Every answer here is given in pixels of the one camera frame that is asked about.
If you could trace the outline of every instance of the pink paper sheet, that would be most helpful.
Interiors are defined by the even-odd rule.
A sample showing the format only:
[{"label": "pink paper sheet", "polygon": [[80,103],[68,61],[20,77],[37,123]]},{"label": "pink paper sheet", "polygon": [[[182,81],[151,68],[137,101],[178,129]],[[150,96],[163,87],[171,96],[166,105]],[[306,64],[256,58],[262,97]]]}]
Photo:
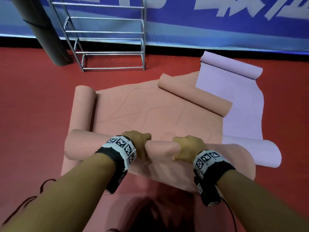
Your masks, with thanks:
[{"label": "pink paper sheet", "polygon": [[253,156],[255,164],[278,167],[278,147],[263,140],[262,114],[264,97],[256,79],[263,69],[205,51],[196,87],[233,102],[223,118],[224,144],[239,144]]},{"label": "pink paper sheet", "polygon": [[[172,138],[193,135],[202,138],[206,143],[214,143],[211,148],[226,156],[238,171],[254,179],[255,164],[247,150],[239,145],[218,145],[222,141],[222,117],[216,113],[228,111],[231,103],[211,95],[210,101],[217,100],[218,106],[208,108],[208,103],[196,96],[203,92],[194,89],[197,75],[198,72],[176,78],[163,75],[160,78],[160,80],[163,79],[163,85],[162,81],[159,81],[159,85],[161,84],[160,86],[165,89],[172,88],[173,85],[164,85],[164,82],[180,84],[178,89],[174,88],[173,93],[160,89],[158,81],[97,91],[98,98],[92,127],[92,130],[97,134],[85,132],[86,126],[83,127],[84,131],[71,131],[66,140],[65,155],[72,160],[83,160],[104,144],[109,138],[108,135],[118,135],[127,130],[150,132],[152,140],[156,140],[146,144],[146,150],[152,163],[144,165],[140,160],[135,160],[129,172],[186,191],[196,192],[197,189],[193,183],[193,167],[180,161],[172,162],[172,156],[179,151],[178,144],[171,142]],[[185,97],[186,92],[182,93],[183,87],[193,88],[192,93],[195,95]],[[75,97],[83,97],[83,94],[86,93],[88,98],[93,99],[89,103],[94,104],[94,91],[91,90],[88,87],[77,87]],[[202,96],[207,100],[209,93],[203,92]],[[91,120],[89,113],[92,113],[92,106],[88,105],[88,110],[85,111],[84,102],[74,99],[72,117],[82,113],[84,117]],[[70,128],[75,127],[75,120],[78,119],[71,119]],[[64,164],[62,173],[72,168],[72,166],[68,166],[68,164]]]}]

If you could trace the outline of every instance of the hand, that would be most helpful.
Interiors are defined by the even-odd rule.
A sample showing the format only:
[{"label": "hand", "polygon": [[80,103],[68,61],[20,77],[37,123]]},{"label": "hand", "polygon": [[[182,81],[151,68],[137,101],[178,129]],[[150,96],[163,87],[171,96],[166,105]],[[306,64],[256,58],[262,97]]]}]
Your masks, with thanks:
[{"label": "hand", "polygon": [[195,157],[204,150],[208,150],[202,139],[188,135],[186,137],[174,137],[173,142],[178,142],[180,152],[173,160],[181,160],[193,164]]},{"label": "hand", "polygon": [[145,143],[147,140],[151,140],[151,134],[142,134],[135,130],[123,132],[121,135],[129,137],[134,143],[136,149],[136,155],[138,158],[147,161],[148,156],[145,150]]}]

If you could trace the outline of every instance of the metal frame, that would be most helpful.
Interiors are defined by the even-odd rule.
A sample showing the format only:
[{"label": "metal frame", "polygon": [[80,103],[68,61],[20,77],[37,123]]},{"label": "metal frame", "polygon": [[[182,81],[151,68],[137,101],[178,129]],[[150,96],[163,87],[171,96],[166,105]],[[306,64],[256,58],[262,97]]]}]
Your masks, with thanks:
[{"label": "metal frame", "polygon": [[[64,2],[64,0],[60,1],[54,1],[54,0],[47,0],[53,13],[57,16],[57,19],[59,21],[59,24],[61,26],[61,30],[66,38],[66,41],[68,42],[77,63],[79,64],[82,71],[85,70],[107,70],[107,69],[143,69],[145,70],[145,41],[146,41],[146,32],[145,32],[145,24],[146,24],[146,1],[141,0],[141,6],[118,6],[118,5],[99,5],[99,4],[84,4],[84,3],[71,3],[71,2]],[[58,15],[55,6],[61,6],[67,17],[62,24],[62,21],[60,19],[60,16]],[[78,17],[78,16],[70,16],[68,13],[68,10],[66,8],[67,5],[75,5],[75,6],[93,6],[93,7],[108,7],[108,8],[132,8],[132,9],[141,9],[141,19],[124,19],[124,18],[95,18],[95,17]],[[127,21],[140,21],[141,22],[141,31],[140,32],[114,32],[114,31],[80,31],[76,30],[72,19],[101,19],[101,20],[127,20]],[[69,37],[67,33],[75,33],[75,43],[74,46],[71,44]],[[116,33],[116,34],[139,34],[140,38],[100,38],[100,37],[79,37],[78,33]],[[121,52],[108,52],[108,51],[84,51],[80,40],[141,40],[141,51],[121,51]],[[77,45],[79,46],[81,51],[76,51]],[[79,60],[78,54],[83,54],[82,61]],[[140,55],[142,60],[142,66],[140,67],[113,67],[113,68],[102,68],[102,67],[84,67],[85,65],[85,58],[87,55]]]}]

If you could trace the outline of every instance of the black cable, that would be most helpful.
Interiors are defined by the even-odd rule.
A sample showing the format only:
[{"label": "black cable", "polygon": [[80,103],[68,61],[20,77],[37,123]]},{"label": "black cable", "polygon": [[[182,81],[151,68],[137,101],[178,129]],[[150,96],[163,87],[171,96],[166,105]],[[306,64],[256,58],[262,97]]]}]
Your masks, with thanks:
[{"label": "black cable", "polygon": [[228,205],[228,203],[225,201],[225,199],[223,199],[222,197],[220,197],[223,202],[227,205],[228,209],[230,210],[230,213],[232,215],[232,218],[233,218],[233,223],[234,223],[234,228],[235,228],[235,232],[237,232],[237,226],[236,226],[236,221],[235,221],[235,218],[234,218],[234,214],[232,212],[232,209],[230,208],[230,206]]},{"label": "black cable", "polygon": [[[56,179],[48,179],[46,181],[44,181],[40,187],[40,194],[44,191],[44,185],[48,182],[48,181],[56,181]],[[17,209],[2,223],[2,226],[4,226],[6,223],[8,223],[8,221],[20,210],[20,208],[23,206],[23,208],[27,207],[27,205],[32,202],[33,200],[35,200],[38,196],[31,196],[27,199],[24,200],[24,202],[21,203],[21,205],[19,205],[17,207]]]}]

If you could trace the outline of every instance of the forearm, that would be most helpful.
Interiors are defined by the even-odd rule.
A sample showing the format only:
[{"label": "forearm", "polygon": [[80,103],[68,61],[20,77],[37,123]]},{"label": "forearm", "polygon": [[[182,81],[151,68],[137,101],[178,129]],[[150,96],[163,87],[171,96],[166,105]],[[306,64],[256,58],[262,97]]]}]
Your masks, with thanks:
[{"label": "forearm", "polygon": [[115,169],[108,156],[94,154],[53,183],[2,231],[82,231]]},{"label": "forearm", "polygon": [[309,223],[235,170],[217,182],[224,198],[246,231],[309,231]]}]

